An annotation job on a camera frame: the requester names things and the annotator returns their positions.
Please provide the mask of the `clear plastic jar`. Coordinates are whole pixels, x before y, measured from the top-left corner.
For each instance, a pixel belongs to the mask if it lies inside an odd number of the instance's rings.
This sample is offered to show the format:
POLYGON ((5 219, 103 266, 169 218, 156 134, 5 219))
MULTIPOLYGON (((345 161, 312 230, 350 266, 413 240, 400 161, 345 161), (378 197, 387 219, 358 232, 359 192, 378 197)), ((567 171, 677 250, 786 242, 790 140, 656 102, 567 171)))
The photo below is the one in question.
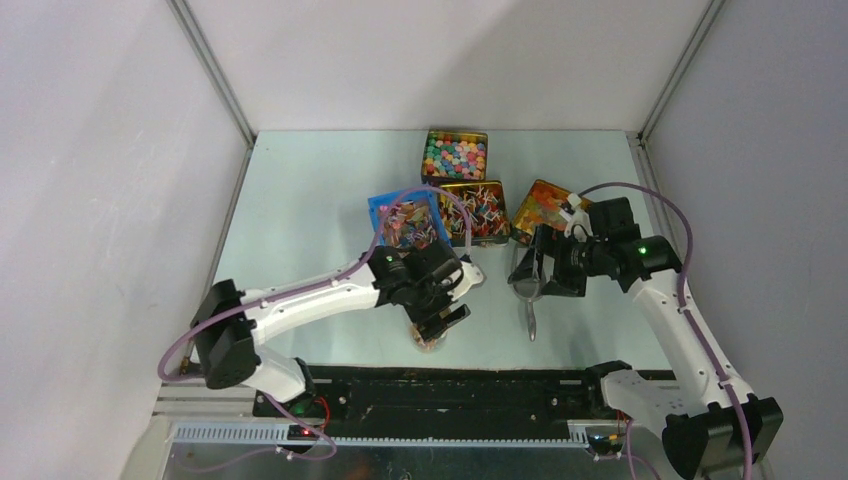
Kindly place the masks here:
POLYGON ((447 337, 447 328, 439 323, 412 324, 410 335, 413 345, 423 353, 438 350, 447 337))

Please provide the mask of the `metal scoop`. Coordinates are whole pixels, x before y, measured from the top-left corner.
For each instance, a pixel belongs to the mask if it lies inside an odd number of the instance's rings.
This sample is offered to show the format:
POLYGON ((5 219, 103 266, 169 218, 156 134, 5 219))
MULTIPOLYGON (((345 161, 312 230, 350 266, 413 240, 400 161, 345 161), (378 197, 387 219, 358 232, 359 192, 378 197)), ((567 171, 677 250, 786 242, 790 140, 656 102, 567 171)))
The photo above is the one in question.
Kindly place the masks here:
MULTIPOLYGON (((526 252, 526 249, 521 244, 515 245, 512 253, 511 271, 526 252)), ((537 321, 533 303, 541 298, 541 282, 539 280, 529 280, 510 286, 515 295, 524 302, 524 317, 526 319, 528 336, 529 340, 533 342, 536 340, 537 335, 537 321)))

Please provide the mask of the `blue plastic candy bin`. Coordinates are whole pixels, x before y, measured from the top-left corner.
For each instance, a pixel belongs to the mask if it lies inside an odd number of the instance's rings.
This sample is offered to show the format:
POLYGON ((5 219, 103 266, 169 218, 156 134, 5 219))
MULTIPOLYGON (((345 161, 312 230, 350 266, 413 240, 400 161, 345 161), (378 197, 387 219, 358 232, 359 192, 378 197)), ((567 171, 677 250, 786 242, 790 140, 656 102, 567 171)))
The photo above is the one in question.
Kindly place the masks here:
POLYGON ((379 245, 409 250, 424 248, 437 239, 450 242, 434 193, 416 191, 391 207, 399 195, 396 191, 367 199, 372 227, 382 227, 379 245))

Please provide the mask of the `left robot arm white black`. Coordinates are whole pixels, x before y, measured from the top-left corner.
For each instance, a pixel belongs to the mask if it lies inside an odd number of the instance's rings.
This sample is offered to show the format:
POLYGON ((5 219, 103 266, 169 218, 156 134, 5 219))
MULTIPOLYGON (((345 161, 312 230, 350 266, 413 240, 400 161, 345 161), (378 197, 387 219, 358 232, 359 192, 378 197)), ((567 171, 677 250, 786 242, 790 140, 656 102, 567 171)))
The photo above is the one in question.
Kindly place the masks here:
POLYGON ((191 323, 202 379, 210 390, 248 386, 304 416, 316 403, 308 367, 270 349, 271 339, 333 315, 392 305, 404 309, 422 340, 435 340, 469 316, 458 301, 484 281, 469 254, 438 240, 407 252, 378 245, 354 264, 297 286, 240 290, 232 280, 218 282, 191 323))

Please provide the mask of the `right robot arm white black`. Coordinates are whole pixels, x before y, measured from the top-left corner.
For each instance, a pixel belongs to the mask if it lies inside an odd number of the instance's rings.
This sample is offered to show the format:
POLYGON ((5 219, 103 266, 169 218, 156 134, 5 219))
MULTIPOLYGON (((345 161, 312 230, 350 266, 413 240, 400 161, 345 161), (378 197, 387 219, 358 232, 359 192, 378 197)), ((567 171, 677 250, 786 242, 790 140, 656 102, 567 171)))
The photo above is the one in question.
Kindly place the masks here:
POLYGON ((539 225, 510 272, 537 297, 583 297, 591 277, 616 282, 642 311, 679 393, 650 384, 621 361, 587 368, 581 392, 596 418, 622 412, 654 433, 683 479, 731 469, 750 478, 783 422, 773 398, 758 397, 723 353, 691 296, 669 241, 645 237, 625 197, 583 204, 571 195, 567 226, 539 225))

